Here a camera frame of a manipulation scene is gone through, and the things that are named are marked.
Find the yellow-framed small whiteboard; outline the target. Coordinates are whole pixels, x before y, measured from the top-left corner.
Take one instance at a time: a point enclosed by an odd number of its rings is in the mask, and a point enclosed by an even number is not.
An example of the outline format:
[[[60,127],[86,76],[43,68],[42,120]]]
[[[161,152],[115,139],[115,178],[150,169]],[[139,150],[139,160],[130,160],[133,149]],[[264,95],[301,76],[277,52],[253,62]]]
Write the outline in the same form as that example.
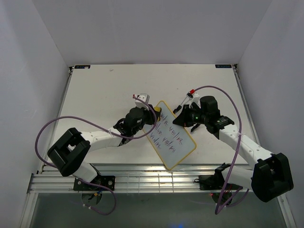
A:
[[[166,169],[172,170],[197,148],[197,144],[185,128],[173,124],[176,116],[165,101],[156,106],[161,108],[160,121],[152,131],[150,125],[145,125],[143,132]]]

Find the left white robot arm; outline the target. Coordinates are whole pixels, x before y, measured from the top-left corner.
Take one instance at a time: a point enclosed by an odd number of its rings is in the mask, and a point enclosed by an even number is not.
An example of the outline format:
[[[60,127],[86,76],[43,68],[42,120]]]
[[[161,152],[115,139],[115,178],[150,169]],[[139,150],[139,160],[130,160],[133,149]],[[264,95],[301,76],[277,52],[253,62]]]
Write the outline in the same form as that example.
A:
[[[145,125],[154,125],[159,115],[152,106],[135,107],[106,131],[80,132],[70,128],[50,147],[47,155],[62,176],[72,175],[95,190],[100,186],[102,176],[92,164],[85,162],[87,154],[129,143]]]

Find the yellow whiteboard eraser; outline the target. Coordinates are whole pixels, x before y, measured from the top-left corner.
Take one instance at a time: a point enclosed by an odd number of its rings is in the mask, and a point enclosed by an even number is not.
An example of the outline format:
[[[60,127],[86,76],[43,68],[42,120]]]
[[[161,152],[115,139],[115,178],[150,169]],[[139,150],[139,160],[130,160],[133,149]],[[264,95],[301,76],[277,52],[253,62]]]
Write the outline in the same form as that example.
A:
[[[161,114],[162,109],[160,107],[154,107],[154,112],[156,115],[160,115]]]

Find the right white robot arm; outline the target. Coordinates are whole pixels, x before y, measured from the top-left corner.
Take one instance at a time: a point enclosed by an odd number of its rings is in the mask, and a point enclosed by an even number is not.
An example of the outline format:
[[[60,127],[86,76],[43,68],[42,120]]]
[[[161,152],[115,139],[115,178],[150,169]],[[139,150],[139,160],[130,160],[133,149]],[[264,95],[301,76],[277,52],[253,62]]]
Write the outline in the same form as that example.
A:
[[[225,189],[228,185],[241,186],[252,190],[262,201],[268,202],[294,188],[288,158],[274,154],[245,135],[238,132],[234,122],[220,114],[218,103],[213,96],[191,96],[173,111],[178,116],[173,124],[189,127],[193,131],[205,125],[207,131],[232,149],[249,164],[250,170],[222,164],[215,173],[199,183],[206,189]]]

